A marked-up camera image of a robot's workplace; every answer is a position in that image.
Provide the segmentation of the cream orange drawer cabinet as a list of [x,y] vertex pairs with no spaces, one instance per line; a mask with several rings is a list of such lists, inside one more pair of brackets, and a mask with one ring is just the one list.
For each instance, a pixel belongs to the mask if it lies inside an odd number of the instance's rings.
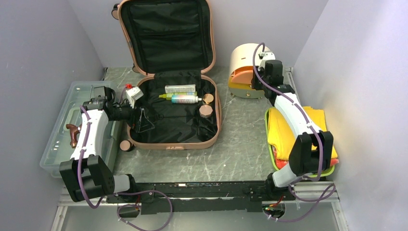
[[[264,96],[263,90],[254,90],[251,88],[253,70],[260,64],[259,53],[270,51],[265,46],[259,46],[257,43],[245,43],[235,48],[230,57],[228,88],[232,97],[246,99],[260,99]],[[270,85],[279,85],[283,83],[283,67],[281,63],[275,60],[266,62],[266,70],[271,71]]]

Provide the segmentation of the lime green plastic tray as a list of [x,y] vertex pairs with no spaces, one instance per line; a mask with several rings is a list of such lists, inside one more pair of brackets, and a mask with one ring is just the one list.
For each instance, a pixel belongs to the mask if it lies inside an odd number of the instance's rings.
[[[267,135],[268,135],[268,116],[269,116],[269,112],[268,112],[268,111],[269,111],[269,109],[265,112],[265,124],[266,124],[266,132],[267,132]],[[277,171],[277,170],[279,170],[279,169],[276,167],[275,161],[274,161],[274,158],[273,158],[273,151],[276,150],[276,149],[275,149],[274,146],[270,145],[269,143],[268,143],[268,145],[269,145],[269,152],[270,152],[270,156],[271,156],[273,168]],[[334,158],[337,158],[337,159],[338,159],[338,154],[337,154],[337,152],[336,152],[334,146],[333,146],[332,154],[331,154],[331,155],[332,155],[332,156],[331,156],[332,159],[334,159]],[[321,174],[321,177],[325,177],[325,176],[328,176],[328,175],[330,175],[331,173],[333,173],[333,172],[334,172],[334,168],[335,168],[335,167],[332,166],[332,167],[329,167],[328,169],[324,170],[324,171],[322,172],[322,174]]]

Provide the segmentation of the pastel cosmetic tube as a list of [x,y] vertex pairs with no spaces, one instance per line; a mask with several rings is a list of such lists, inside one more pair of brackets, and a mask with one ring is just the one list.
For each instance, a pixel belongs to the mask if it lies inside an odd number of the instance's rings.
[[195,95],[173,95],[171,102],[175,104],[194,104],[202,101],[202,98],[199,98]]

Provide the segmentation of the white cosmetic box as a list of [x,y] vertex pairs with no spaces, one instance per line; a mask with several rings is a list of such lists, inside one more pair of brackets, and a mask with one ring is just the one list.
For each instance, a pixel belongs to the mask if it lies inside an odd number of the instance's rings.
[[179,92],[196,92],[196,85],[166,85],[165,86],[166,93],[179,93]]

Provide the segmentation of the rose gold round jar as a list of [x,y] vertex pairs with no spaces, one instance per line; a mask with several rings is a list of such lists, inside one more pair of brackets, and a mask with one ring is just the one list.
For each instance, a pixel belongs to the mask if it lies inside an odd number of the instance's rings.
[[214,102],[214,100],[215,100],[215,98],[214,98],[213,94],[210,94],[210,93],[205,94],[202,97],[203,105],[211,105]]

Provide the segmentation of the yellow cloth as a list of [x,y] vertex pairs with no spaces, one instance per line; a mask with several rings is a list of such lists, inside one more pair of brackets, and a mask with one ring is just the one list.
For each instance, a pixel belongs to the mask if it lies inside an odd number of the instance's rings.
[[[327,131],[323,110],[310,106],[304,106],[303,109],[322,131]],[[295,136],[283,115],[276,108],[270,108],[268,112],[268,143],[275,147],[278,159],[289,161]]]

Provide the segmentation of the red white tie-dye cloth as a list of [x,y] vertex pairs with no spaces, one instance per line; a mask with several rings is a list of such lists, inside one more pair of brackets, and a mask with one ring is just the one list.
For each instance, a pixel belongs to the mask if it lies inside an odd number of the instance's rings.
[[[288,163],[288,161],[280,160],[280,159],[277,158],[276,150],[273,151],[273,158],[274,158],[274,161],[275,161],[275,165],[276,165],[276,167],[278,169],[283,168]],[[335,166],[338,163],[339,163],[339,159],[337,159],[337,158],[331,159],[330,167]]]

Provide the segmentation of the pink hard-shell suitcase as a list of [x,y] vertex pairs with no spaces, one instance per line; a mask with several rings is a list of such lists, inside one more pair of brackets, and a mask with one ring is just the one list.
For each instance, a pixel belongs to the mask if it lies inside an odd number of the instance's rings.
[[[142,149],[205,149],[221,131],[217,85],[206,76],[216,61],[211,8],[205,0],[124,0],[112,16],[121,25],[133,70],[143,75],[143,107],[155,129],[137,133],[127,124],[130,141]],[[203,102],[175,104],[159,98],[166,85],[196,85],[198,97],[213,94],[213,113],[202,118]]]

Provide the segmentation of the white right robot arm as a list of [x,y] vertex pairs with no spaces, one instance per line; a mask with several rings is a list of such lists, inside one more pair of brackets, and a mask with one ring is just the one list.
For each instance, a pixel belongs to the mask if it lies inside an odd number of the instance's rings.
[[253,70],[256,83],[260,83],[265,96],[283,115],[295,136],[288,164],[274,172],[273,182],[265,186],[266,196],[276,200],[283,195],[283,187],[301,180],[320,179],[322,172],[330,167],[333,135],[329,131],[322,131],[311,120],[291,86],[284,84],[271,86],[267,83],[270,78],[262,78],[255,64]]

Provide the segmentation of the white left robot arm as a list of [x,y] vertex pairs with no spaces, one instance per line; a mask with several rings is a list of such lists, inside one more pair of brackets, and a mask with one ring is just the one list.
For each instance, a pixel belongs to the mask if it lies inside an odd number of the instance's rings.
[[107,196],[119,195],[124,201],[132,202],[139,193],[132,175],[114,175],[100,156],[103,135],[110,121],[125,121],[135,128],[148,120],[144,108],[137,108],[137,101],[143,97],[141,89],[124,88],[123,94],[126,99],[116,102],[112,88],[95,88],[90,100],[80,106],[82,126],[79,132],[74,132],[74,152],[59,166],[71,199],[85,201],[93,209]]

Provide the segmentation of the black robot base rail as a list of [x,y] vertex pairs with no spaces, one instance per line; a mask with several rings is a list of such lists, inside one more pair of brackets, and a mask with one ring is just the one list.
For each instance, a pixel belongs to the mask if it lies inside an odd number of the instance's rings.
[[141,195],[108,196],[108,204],[141,206],[141,214],[174,212],[233,211],[260,212],[270,204],[295,200],[286,188],[271,180],[138,183]]

